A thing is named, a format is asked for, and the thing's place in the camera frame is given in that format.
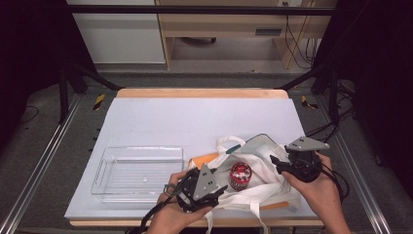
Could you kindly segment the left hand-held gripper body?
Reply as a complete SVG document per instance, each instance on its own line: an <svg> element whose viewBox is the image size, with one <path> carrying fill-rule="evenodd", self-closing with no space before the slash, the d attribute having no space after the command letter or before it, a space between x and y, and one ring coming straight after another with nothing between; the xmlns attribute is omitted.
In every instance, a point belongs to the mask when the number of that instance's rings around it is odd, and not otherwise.
<svg viewBox="0 0 413 234"><path fill-rule="evenodd" d="M167 199L164 204L174 199L174 203L183 212L193 213L211 207L210 199L218 200L218 197L208 195L216 189L218 185L213 177L213 171L207 165L202 165L199 169L193 168L174 175L170 183L165 186L164 193Z"/></svg>

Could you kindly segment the clear plastic tray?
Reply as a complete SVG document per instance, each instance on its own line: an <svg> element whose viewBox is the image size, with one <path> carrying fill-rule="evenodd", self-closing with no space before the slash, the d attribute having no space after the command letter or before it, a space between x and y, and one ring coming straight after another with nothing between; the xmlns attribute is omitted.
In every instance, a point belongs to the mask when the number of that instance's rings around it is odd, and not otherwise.
<svg viewBox="0 0 413 234"><path fill-rule="evenodd" d="M181 147L107 147L91 193L102 203L155 204L169 176L183 168Z"/></svg>

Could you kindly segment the yellow-handled tool right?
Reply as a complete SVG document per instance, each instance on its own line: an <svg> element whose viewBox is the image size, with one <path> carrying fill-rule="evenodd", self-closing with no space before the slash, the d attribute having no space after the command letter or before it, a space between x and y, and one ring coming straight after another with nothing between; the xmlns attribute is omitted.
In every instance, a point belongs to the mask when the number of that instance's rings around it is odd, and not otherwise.
<svg viewBox="0 0 413 234"><path fill-rule="evenodd" d="M301 103L303 106L306 106L312 109L319 109L319 106L317 104L308 103L306 96L301 96Z"/></svg>

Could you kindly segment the person's right hand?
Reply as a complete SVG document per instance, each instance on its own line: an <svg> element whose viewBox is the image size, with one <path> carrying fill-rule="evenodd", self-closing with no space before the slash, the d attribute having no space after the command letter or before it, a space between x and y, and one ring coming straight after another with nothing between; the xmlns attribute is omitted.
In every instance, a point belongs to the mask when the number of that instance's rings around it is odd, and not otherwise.
<svg viewBox="0 0 413 234"><path fill-rule="evenodd" d="M324 224L344 218L337 186L327 175L319 175L316 180L308 183L288 172L282 172L282 176L303 195Z"/></svg>

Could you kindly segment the person's left hand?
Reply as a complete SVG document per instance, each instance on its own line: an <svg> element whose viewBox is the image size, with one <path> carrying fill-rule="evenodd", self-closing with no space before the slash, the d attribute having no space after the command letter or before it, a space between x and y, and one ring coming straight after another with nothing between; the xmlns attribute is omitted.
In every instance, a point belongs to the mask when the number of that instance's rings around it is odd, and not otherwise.
<svg viewBox="0 0 413 234"><path fill-rule="evenodd" d="M185 213L171 199L154 214L146 234L179 234L189 224L203 219L211 210L212 207L205 207L194 213Z"/></svg>

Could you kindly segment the pale grey table mat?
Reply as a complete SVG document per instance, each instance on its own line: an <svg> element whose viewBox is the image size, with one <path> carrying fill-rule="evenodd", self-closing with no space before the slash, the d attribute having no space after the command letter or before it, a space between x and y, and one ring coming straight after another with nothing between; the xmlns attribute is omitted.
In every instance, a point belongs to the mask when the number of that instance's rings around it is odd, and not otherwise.
<svg viewBox="0 0 413 234"><path fill-rule="evenodd" d="M91 193L107 147L174 146L190 159L212 153L222 137L266 134L290 143L304 134L289 98L117 97L106 114L92 156L65 213L75 225L115 225L143 217L155 204L102 203Z"/></svg>

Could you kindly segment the light wooden desk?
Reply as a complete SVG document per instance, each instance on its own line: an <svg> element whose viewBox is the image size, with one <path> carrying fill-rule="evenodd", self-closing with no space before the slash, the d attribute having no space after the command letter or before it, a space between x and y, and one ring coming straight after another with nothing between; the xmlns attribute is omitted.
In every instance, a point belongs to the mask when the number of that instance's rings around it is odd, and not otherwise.
<svg viewBox="0 0 413 234"><path fill-rule="evenodd" d="M338 0L155 0L158 6L242 6L335 8ZM274 40L282 65L289 68L306 39L319 40L329 16L159 14L164 51L171 60L172 40L179 37L264 37Z"/></svg>

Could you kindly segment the dark curtain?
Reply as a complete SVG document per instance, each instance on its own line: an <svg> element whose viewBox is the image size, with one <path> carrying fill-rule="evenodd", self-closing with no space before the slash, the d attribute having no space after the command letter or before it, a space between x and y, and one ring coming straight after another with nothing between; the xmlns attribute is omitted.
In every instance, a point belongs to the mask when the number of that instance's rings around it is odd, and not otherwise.
<svg viewBox="0 0 413 234"><path fill-rule="evenodd" d="M376 154L413 196L413 0L338 0L317 62L355 84L355 108Z"/></svg>
<svg viewBox="0 0 413 234"><path fill-rule="evenodd" d="M0 0L0 147L7 142L30 95L57 82L58 49L89 71L94 62L67 0Z"/></svg>

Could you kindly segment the black horizontal frame bar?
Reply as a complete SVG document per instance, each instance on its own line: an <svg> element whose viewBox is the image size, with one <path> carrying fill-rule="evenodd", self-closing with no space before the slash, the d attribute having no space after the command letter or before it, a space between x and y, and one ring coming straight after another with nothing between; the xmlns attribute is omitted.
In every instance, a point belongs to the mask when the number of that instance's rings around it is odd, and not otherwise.
<svg viewBox="0 0 413 234"><path fill-rule="evenodd" d="M188 14L188 15L274 15L332 16L334 8L236 7L236 6L146 6L146 5L67 5L79 14Z"/></svg>

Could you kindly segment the red patterned can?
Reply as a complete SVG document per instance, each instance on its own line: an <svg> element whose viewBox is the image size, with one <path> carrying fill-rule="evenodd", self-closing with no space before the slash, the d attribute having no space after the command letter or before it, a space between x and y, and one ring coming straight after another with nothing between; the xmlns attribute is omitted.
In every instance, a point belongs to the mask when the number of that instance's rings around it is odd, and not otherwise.
<svg viewBox="0 0 413 234"><path fill-rule="evenodd" d="M247 163L238 162L230 170L230 185L237 191L247 189L251 177L251 167Z"/></svg>

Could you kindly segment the white tote bag coloured blobs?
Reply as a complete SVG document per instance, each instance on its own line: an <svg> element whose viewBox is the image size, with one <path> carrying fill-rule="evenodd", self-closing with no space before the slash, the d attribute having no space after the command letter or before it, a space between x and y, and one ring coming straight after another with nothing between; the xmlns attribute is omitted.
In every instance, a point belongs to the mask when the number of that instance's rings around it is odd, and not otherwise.
<svg viewBox="0 0 413 234"><path fill-rule="evenodd" d="M262 208L300 207L301 195L278 174L270 158L273 155L286 159L286 152L267 135L260 134L247 141L236 136L222 137L216 142L216 150L216 154L195 157L188 163L189 169L199 169L202 164L216 169L213 176L218 186L229 186L218 198L216 210L252 213L259 220L264 234L269 234L260 217ZM247 188L241 191L230 186L230 170L239 162L247 163L252 170Z"/></svg>

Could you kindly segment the aluminium floor rail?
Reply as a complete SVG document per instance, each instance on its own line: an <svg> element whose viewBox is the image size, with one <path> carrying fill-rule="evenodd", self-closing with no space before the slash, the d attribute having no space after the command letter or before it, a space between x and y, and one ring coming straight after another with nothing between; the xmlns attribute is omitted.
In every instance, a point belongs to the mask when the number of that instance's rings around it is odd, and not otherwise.
<svg viewBox="0 0 413 234"><path fill-rule="evenodd" d="M14 234L14 232L16 231L22 216L24 215L39 184L41 183L41 180L44 177L45 172L47 171L50 163L55 157L56 151L79 108L79 104L82 98L83 95L75 94L73 96L67 115L63 118L62 122L57 125L52 138L49 140L46 148L43 150L40 159L33 169L24 188L20 192L19 197L15 201L12 209L8 212L7 216L0 224L0 234Z"/></svg>
<svg viewBox="0 0 413 234"><path fill-rule="evenodd" d="M360 211L368 219L375 234L393 234L343 136L344 122L355 114L350 98L338 97L336 102L332 103L332 107L329 107L330 103L326 97L318 96L316 100L327 121L332 121L329 110L334 107L338 110L336 126L332 127L328 139L334 143L334 149L340 156L342 166L346 169L346 180L350 183L349 195L344 202L345 210L347 212Z"/></svg>

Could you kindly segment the black metal stand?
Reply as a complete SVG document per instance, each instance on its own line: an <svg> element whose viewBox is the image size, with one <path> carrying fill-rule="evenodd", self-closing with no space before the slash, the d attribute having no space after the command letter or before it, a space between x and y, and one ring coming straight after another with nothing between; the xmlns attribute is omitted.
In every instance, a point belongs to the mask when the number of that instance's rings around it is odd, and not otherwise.
<svg viewBox="0 0 413 234"><path fill-rule="evenodd" d="M89 77L112 91L120 91L122 89L121 86L101 77L96 71L89 70L78 63L65 63L58 74L60 124L62 124L69 115L67 85L70 85L76 94L84 94L88 90L84 77Z"/></svg>
<svg viewBox="0 0 413 234"><path fill-rule="evenodd" d="M280 86L280 90L288 91L293 87L315 78L316 81L312 85L311 91L314 95L322 94L326 89L329 89L328 99L328 117L334 122L339 121L337 94L338 94L338 74L333 63L324 62L314 66L308 72L300 75L298 78Z"/></svg>

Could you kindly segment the wooden table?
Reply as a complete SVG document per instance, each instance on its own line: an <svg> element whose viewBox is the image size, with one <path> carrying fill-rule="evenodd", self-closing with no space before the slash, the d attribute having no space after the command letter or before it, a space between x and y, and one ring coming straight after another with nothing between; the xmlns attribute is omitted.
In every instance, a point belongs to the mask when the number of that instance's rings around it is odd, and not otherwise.
<svg viewBox="0 0 413 234"><path fill-rule="evenodd" d="M289 96L284 90L123 89L118 92L115 98L289 98ZM289 143L276 142L276 144L280 145L284 149L285 146ZM208 153L206 155L211 156L212 154L216 153L217 150L215 149L214 152ZM260 217L261 220L267 225L267 227L288 224L296 224L299 226L319 226L321 224L320 220L310 210L307 202L304 200L302 195L299 208L262 208L260 210ZM100 225L75 225L70 220L69 221L74 226L127 227L139 225L142 219L143 217L134 219L122 219L115 225L110 224L107 220L104 220ZM211 213L207 215L206 218L197 221L196 224L199 227L262 227L257 217L252 213L243 211L226 211L221 209L216 210L215 208Z"/></svg>

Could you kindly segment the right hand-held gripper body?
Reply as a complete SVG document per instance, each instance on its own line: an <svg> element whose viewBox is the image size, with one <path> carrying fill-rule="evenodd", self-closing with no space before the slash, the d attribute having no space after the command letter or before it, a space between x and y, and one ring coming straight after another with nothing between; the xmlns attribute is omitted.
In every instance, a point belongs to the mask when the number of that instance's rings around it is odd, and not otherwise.
<svg viewBox="0 0 413 234"><path fill-rule="evenodd" d="M292 171L303 182L312 182L319 177L322 165L318 150L329 149L330 145L306 136L301 136L285 147Z"/></svg>

